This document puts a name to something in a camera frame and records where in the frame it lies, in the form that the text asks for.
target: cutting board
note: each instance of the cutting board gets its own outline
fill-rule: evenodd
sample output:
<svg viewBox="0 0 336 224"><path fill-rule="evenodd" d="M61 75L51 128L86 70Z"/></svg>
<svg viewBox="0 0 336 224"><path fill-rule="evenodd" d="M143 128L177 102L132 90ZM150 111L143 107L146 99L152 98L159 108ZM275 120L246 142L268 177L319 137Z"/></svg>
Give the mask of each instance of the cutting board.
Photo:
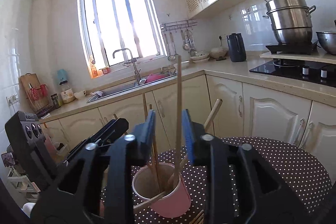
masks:
<svg viewBox="0 0 336 224"><path fill-rule="evenodd" d="M29 102L29 105L32 108L32 110L35 111L35 113L39 113L40 111L45 110L50 106L50 100L48 96L39 97L37 101L31 100L29 96L29 92L30 92L29 83L31 84L33 88L40 90L41 84L35 73L34 74L28 73L26 75L22 75L20 77L20 81L21 81L23 88L25 89L26 98Z"/></svg>

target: wooden shelf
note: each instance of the wooden shelf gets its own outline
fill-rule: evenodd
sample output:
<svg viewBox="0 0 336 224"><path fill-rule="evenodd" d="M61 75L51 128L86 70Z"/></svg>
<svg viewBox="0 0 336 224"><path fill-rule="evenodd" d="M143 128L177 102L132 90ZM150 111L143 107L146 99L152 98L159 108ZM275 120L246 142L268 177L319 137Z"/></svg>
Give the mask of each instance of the wooden shelf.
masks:
<svg viewBox="0 0 336 224"><path fill-rule="evenodd" d="M281 59L294 59L294 60L305 60L305 61L314 61L314 62L323 62L336 64L336 55L329 54L323 49L318 48L317 51L313 52L311 55L304 54L271 54L271 52L265 52L260 55L262 58L281 58Z"/></svg>

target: smartphone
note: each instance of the smartphone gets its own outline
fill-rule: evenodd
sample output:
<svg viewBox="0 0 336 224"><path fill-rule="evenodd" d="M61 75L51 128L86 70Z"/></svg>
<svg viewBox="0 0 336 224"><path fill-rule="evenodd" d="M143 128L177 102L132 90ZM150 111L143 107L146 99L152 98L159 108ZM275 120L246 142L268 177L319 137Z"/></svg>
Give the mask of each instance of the smartphone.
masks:
<svg viewBox="0 0 336 224"><path fill-rule="evenodd" d="M13 166L16 164L12 152L2 154L1 158L5 167Z"/></svg>

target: pink cup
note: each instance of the pink cup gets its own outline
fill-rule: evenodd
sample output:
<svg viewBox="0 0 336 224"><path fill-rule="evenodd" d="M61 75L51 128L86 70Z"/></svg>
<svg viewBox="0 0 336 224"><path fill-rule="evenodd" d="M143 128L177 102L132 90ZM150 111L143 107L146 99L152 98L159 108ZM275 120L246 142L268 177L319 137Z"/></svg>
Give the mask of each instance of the pink cup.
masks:
<svg viewBox="0 0 336 224"><path fill-rule="evenodd" d="M159 163L162 180L167 182L174 172L174 166L165 162ZM134 176L132 188L136 195L146 201L159 194L153 175L147 166L142 167ZM174 218L186 213L191 205L191 198L181 174L176 188L167 196L150 205L162 217Z"/></svg>

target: brown tablecloth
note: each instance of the brown tablecloth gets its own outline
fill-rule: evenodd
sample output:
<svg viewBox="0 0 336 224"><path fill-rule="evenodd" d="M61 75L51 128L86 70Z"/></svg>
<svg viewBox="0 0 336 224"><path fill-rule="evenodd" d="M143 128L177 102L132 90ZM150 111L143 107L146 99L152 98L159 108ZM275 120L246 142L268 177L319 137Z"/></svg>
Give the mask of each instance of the brown tablecloth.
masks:
<svg viewBox="0 0 336 224"><path fill-rule="evenodd" d="M287 184L293 188L293 191L304 203L309 213L314 211L332 187L329 175L323 165L314 156L296 146L260 137L223 138L223 142L233 145L250 143L272 164L274 169L282 176ZM186 150L183 147L182 156L184 156L185 153ZM173 150L159 154L159 161L173 163L173 159ZM132 168L132 175L134 176L139 169L140 167L134 166ZM188 224L205 208L207 189L206 171L206 167L204 166L192 167L189 164L182 169L181 173L192 200L189 210L184 215L167 219L155 213L151 208L146 208L135 214L135 223ZM235 176L234 173L234 167L230 166L230 174L233 179ZM232 181L232 190L232 201L235 215L237 215L239 205L236 198L234 180ZM134 193L133 198L134 205L142 202Z"/></svg>

